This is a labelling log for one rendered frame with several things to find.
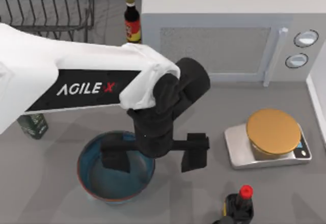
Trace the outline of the green bottle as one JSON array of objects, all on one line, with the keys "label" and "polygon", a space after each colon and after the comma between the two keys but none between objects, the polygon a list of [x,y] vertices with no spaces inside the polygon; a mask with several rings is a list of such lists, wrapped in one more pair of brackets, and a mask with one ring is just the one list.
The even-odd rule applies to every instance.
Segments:
[{"label": "green bottle", "polygon": [[41,139],[48,130],[43,114],[22,115],[17,119],[22,131],[33,139]]}]

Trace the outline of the large microwave knob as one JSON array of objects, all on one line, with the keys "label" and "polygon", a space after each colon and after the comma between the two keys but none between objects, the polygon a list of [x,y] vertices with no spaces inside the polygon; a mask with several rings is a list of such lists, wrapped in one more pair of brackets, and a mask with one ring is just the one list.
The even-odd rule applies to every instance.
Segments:
[{"label": "large microwave knob", "polygon": [[319,38],[319,34],[317,31],[308,30],[308,31],[298,33],[295,36],[293,42],[295,46],[299,48],[306,48],[316,43],[318,38]]}]

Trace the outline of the black bottle red cap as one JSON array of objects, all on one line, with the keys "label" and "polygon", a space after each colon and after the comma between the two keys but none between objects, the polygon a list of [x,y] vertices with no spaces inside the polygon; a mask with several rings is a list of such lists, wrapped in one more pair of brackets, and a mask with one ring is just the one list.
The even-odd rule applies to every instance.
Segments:
[{"label": "black bottle red cap", "polygon": [[212,224],[250,224],[254,217],[253,188],[243,185],[238,193],[226,196],[222,217]]}]

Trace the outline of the microwave oven door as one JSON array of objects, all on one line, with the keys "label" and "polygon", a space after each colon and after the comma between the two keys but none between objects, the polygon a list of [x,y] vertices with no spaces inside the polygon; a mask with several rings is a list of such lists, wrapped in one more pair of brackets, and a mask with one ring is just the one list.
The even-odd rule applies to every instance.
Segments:
[{"label": "microwave oven door", "polygon": [[283,14],[142,14],[142,40],[169,60],[198,61],[213,81],[264,81],[292,21]]}]

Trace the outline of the silver kitchen scale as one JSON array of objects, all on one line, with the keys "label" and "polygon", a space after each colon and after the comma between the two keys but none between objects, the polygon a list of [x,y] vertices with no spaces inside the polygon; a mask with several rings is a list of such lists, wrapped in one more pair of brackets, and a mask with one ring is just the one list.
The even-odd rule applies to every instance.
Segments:
[{"label": "silver kitchen scale", "polygon": [[234,169],[305,164],[312,159],[303,131],[297,147],[283,155],[267,155],[259,151],[249,140],[245,123],[226,129],[224,136],[230,163]]}]

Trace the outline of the gold round container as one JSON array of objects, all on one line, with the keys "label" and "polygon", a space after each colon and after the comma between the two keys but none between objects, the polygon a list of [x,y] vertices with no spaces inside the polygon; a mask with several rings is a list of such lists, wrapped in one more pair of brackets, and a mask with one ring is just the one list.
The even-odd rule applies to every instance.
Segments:
[{"label": "gold round container", "polygon": [[302,136],[293,116],[275,108],[252,113],[246,122],[246,133],[251,148],[260,159],[276,159],[292,152]]}]

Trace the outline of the blue bowl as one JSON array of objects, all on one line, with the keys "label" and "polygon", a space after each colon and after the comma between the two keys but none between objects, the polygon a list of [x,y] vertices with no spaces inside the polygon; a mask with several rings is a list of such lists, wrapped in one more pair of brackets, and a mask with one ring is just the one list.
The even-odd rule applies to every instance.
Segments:
[{"label": "blue bowl", "polygon": [[129,151],[129,173],[106,169],[101,163],[100,145],[105,136],[114,133],[99,134],[84,146],[77,161],[77,177],[91,197],[110,204],[122,204],[148,186],[155,172],[155,160],[138,151]]}]

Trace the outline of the dark brown bottle red label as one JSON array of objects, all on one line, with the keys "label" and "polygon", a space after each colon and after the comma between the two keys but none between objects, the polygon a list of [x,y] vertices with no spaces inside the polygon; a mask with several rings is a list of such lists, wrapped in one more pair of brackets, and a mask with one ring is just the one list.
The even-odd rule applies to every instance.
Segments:
[{"label": "dark brown bottle red label", "polygon": [[125,0],[125,2],[124,23],[127,42],[141,43],[140,14],[136,9],[135,0]]}]

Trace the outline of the white cabinet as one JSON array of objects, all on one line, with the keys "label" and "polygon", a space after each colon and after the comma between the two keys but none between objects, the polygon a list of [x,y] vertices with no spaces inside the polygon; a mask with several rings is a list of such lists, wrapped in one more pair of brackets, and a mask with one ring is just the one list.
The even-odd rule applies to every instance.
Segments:
[{"label": "white cabinet", "polygon": [[307,89],[310,95],[310,99],[312,102],[312,106],[315,112],[315,116],[318,122],[320,134],[323,140],[324,147],[326,148],[326,119],[323,114],[323,110],[317,95],[317,90],[315,88],[313,79],[311,78],[311,75],[308,75],[306,79]]}]

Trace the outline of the small microwave knob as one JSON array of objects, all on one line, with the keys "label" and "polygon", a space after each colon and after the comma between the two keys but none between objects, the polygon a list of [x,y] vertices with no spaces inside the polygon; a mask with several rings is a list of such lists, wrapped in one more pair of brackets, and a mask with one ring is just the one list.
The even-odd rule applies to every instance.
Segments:
[{"label": "small microwave knob", "polygon": [[308,62],[308,60],[309,60],[309,57],[306,54],[298,53],[298,54],[289,56],[285,60],[285,65],[289,69],[297,69],[297,68],[305,66],[306,63]]}]

